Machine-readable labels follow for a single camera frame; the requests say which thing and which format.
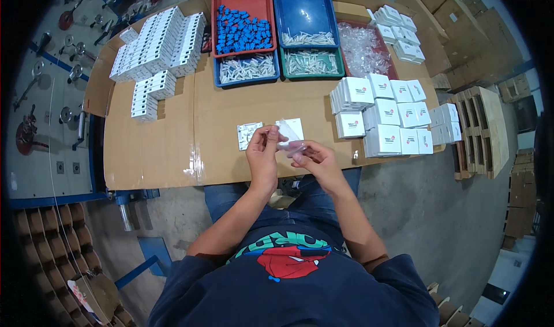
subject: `packing tape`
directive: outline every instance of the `packing tape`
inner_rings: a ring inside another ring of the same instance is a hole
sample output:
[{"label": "packing tape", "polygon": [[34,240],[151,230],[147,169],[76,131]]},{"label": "packing tape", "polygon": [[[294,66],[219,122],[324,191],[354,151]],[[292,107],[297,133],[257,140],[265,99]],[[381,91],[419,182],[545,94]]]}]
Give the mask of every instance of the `packing tape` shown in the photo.
[{"label": "packing tape", "polygon": [[204,161],[200,157],[199,143],[190,144],[189,168],[183,170],[183,173],[194,178],[196,186],[203,185],[204,182]]}]

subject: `blue plastic tray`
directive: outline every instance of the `blue plastic tray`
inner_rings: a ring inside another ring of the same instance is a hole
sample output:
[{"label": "blue plastic tray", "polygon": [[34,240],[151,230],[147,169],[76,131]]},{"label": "blue plastic tray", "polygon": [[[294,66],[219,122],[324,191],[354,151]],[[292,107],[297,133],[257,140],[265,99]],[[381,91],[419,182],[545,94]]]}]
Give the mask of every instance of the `blue plastic tray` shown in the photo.
[{"label": "blue plastic tray", "polygon": [[[275,7],[275,23],[279,35],[279,43],[283,48],[338,48],[337,19],[332,0],[273,0]],[[335,45],[291,46],[283,44],[282,33],[289,32],[291,36],[301,31],[308,34],[321,32],[332,33]]]},{"label": "blue plastic tray", "polygon": [[[247,56],[248,55],[239,55],[236,58],[242,61],[251,59],[251,58],[248,58]],[[272,81],[277,81],[277,79],[279,79],[279,77],[281,76],[281,70],[279,69],[279,57],[277,54],[277,49],[273,51],[273,65],[275,66],[275,75],[271,77],[245,79],[244,81],[231,81],[229,83],[221,84],[219,82],[220,61],[221,59],[216,59],[216,58],[213,59],[213,81],[216,87],[218,88],[235,87],[235,86],[239,86],[240,84],[252,85],[252,84],[270,83]]]}]

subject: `blue jeans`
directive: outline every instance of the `blue jeans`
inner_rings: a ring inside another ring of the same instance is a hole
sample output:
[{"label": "blue jeans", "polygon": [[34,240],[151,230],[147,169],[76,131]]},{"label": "blue jeans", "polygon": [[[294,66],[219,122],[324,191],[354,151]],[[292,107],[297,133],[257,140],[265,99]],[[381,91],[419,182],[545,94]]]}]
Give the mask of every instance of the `blue jeans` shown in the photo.
[{"label": "blue jeans", "polygon": [[[360,184],[361,167],[342,171],[346,181],[356,196]],[[265,206],[250,231],[266,226],[308,225],[326,233],[341,247],[344,241],[335,206],[331,197],[323,191],[315,177],[305,175],[298,186],[300,197],[285,210]],[[215,223],[247,191],[245,183],[232,183],[204,186],[206,205],[212,222]]]}]

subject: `red plastic tray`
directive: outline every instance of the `red plastic tray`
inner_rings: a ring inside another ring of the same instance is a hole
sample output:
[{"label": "red plastic tray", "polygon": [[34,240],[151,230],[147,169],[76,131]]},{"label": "red plastic tray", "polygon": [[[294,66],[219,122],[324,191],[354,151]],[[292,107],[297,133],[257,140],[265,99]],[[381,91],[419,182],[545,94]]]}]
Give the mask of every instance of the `red plastic tray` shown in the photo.
[{"label": "red plastic tray", "polygon": [[[269,22],[269,29],[272,32],[272,47],[264,49],[252,49],[250,51],[217,54],[217,9],[225,5],[230,10],[246,11],[250,15],[248,19],[265,19]],[[212,0],[212,54],[214,58],[231,57],[233,55],[273,52],[277,48],[277,35],[275,34],[275,17],[273,15],[273,0]]]},{"label": "red plastic tray", "polygon": [[[378,52],[383,52],[383,53],[387,53],[390,55],[388,49],[387,49],[387,46],[383,40],[383,37],[381,37],[381,34],[379,33],[379,30],[377,30],[376,27],[374,26],[371,26],[371,25],[368,25],[368,24],[364,24],[364,23],[358,23],[358,22],[350,22],[348,20],[338,20],[337,21],[338,23],[347,23],[347,24],[350,24],[351,27],[353,28],[369,28],[369,29],[375,29],[375,33],[377,34],[377,39],[379,40],[381,46],[379,48],[373,48],[373,51],[375,53],[378,53]],[[348,68],[348,64],[346,63],[346,58],[345,58],[345,54],[344,52],[342,51],[342,48],[341,48],[341,53],[342,53],[342,60],[345,64],[345,72],[346,72],[346,75],[351,77],[352,74],[350,73],[350,69]],[[396,73],[396,68],[394,67],[394,64],[392,63],[392,59],[390,60],[390,63],[391,63],[391,66],[388,68],[388,72],[386,74],[386,76],[388,77],[388,79],[398,79],[398,74]]]}]

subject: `white cable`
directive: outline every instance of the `white cable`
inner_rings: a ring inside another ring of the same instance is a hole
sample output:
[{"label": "white cable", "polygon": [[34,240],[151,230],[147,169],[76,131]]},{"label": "white cable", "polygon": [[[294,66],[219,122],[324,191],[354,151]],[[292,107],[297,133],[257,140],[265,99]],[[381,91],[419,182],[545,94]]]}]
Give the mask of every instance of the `white cable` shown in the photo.
[{"label": "white cable", "polygon": [[[58,61],[56,62],[56,66],[58,66],[59,62],[60,62],[60,54],[58,54]],[[69,245],[69,239],[68,239],[68,236],[65,232],[63,222],[61,221],[61,214],[60,214],[60,208],[58,206],[58,199],[56,198],[56,190],[55,190],[55,187],[54,187],[54,175],[53,175],[53,172],[52,172],[52,156],[51,156],[51,152],[50,152],[50,122],[52,121],[52,100],[54,98],[54,84],[55,84],[55,82],[56,82],[56,77],[53,77],[53,79],[52,79],[52,93],[50,94],[50,108],[48,110],[48,112],[50,114],[50,116],[48,117],[48,161],[50,163],[50,180],[52,181],[52,192],[54,194],[54,203],[56,204],[56,212],[58,213],[58,218],[59,218],[60,224],[61,224],[61,231],[64,234],[65,242],[66,242],[67,245]],[[90,288],[89,284],[87,283],[87,280],[85,279],[85,276],[81,273],[81,270],[79,269],[79,266],[77,265],[77,259],[75,258],[75,255],[73,255],[73,251],[71,251],[70,254],[73,257],[73,261],[75,262],[75,265],[77,266],[79,274],[81,275],[81,278],[83,279],[83,282],[85,282],[85,285],[87,286],[87,289],[90,292],[92,292],[93,290]],[[100,306],[98,304],[98,301],[96,300],[96,297],[94,297],[94,295],[91,295],[91,297],[93,298],[96,305]],[[107,325],[110,326],[110,327],[113,327],[111,322],[108,322]]]}]

